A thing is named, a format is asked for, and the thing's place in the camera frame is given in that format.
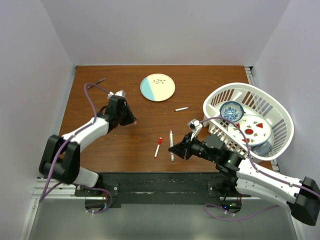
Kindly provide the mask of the white pen green tip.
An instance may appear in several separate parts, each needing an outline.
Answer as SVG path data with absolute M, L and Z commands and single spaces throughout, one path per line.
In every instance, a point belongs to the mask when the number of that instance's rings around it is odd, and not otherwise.
M 173 138 L 173 132 L 172 130 L 170 130 L 170 133 L 169 133 L 169 147 L 173 147 L 174 145 L 174 138 Z M 171 161 L 174 162 L 175 161 L 175 157 L 174 157 L 174 154 L 172 152 L 170 152 L 170 158 L 171 158 Z

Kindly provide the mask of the white pen red tip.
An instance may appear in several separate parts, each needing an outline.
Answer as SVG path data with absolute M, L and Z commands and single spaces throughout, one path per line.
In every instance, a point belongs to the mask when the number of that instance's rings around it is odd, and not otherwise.
M 162 140 L 163 140 L 163 138 L 162 138 L 162 137 L 159 137 L 158 142 L 157 142 L 157 147 L 156 147 L 156 150 L 155 150 L 155 153 L 154 153 L 154 158 L 155 158 L 155 159 L 156 159 L 157 156 L 158 156 L 158 153 L 159 153 L 159 150 L 160 150 L 160 146 L 161 146 Z

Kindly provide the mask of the white pen black tip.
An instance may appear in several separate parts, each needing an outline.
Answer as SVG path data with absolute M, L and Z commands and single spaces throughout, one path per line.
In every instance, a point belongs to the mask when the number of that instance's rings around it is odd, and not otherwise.
M 188 109 L 189 109 L 189 107 L 181 107 L 181 108 L 175 109 L 174 111 L 175 112 L 180 112 L 180 111 L 184 111 L 184 110 L 188 110 Z

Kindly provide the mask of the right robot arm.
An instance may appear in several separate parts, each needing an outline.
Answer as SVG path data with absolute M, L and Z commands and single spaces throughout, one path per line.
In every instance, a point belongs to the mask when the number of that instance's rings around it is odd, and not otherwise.
M 197 156 L 215 163 L 216 169 L 229 177 L 222 185 L 227 196 L 233 197 L 239 193 L 261 198 L 285 208 L 306 225 L 315 226 L 317 223 L 320 188 L 310 177 L 289 177 L 252 163 L 238 152 L 229 150 L 216 135 L 208 135 L 200 141 L 188 133 L 168 150 L 182 159 Z

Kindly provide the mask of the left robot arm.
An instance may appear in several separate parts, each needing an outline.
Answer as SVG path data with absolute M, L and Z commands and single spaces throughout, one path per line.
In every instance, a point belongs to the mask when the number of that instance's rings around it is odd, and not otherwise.
M 133 124 L 136 120 L 123 96 L 111 96 L 108 104 L 85 125 L 62 136 L 49 137 L 39 172 L 64 184 L 86 186 L 88 193 L 99 196 L 104 190 L 104 184 L 98 180 L 98 173 L 80 167 L 81 152 L 118 126 Z

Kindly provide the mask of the cream and teal plate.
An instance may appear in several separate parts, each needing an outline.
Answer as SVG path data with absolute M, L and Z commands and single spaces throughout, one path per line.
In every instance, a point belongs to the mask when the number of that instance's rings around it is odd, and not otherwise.
M 140 92 L 148 100 L 163 102 L 173 96 L 176 90 L 171 77 L 162 73 L 154 73 L 145 77 L 140 83 Z

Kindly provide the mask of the blue patterned bowl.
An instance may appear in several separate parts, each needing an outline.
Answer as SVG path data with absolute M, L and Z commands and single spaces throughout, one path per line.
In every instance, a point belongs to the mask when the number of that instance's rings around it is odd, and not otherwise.
M 243 106 L 236 101 L 227 101 L 219 109 L 220 116 L 230 122 L 239 121 L 245 114 Z

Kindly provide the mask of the watermelon pattern plate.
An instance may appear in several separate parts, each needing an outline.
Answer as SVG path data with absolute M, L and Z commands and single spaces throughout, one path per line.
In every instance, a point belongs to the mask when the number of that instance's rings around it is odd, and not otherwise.
M 242 130 L 245 137 L 240 131 L 231 123 L 227 127 L 227 131 L 236 140 L 240 140 L 245 143 L 248 141 L 250 147 L 258 146 L 268 141 L 272 136 L 272 128 L 266 119 L 258 115 L 245 114 L 235 124 Z

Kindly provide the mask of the grey cup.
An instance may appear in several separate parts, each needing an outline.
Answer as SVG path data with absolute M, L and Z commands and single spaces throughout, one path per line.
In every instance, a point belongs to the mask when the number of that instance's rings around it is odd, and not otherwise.
M 270 142 L 266 141 L 263 144 L 253 146 L 251 148 L 251 151 L 260 157 L 266 157 L 267 154 L 272 150 L 272 148 L 273 145 Z

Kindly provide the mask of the white plastic dish basket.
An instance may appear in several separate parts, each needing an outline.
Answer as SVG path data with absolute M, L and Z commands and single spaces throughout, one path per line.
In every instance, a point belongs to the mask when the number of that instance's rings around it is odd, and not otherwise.
M 288 111 L 263 90 L 246 83 L 236 82 L 217 88 L 205 99 L 202 106 L 203 119 L 219 117 L 221 106 L 230 101 L 241 104 L 245 114 L 262 117 L 272 129 L 271 136 L 267 140 L 272 145 L 272 149 L 266 156 L 259 156 L 251 151 L 254 161 L 259 163 L 280 157 L 288 148 L 294 136 L 294 124 Z M 203 123 L 204 127 L 209 126 L 208 132 L 217 134 L 229 149 L 247 157 L 248 150 L 244 139 L 239 140 L 235 137 L 235 134 L 231 134 L 231 131 L 234 131 L 234 127 L 230 126 L 230 131 L 228 131 L 228 125 L 227 122 L 221 119 Z

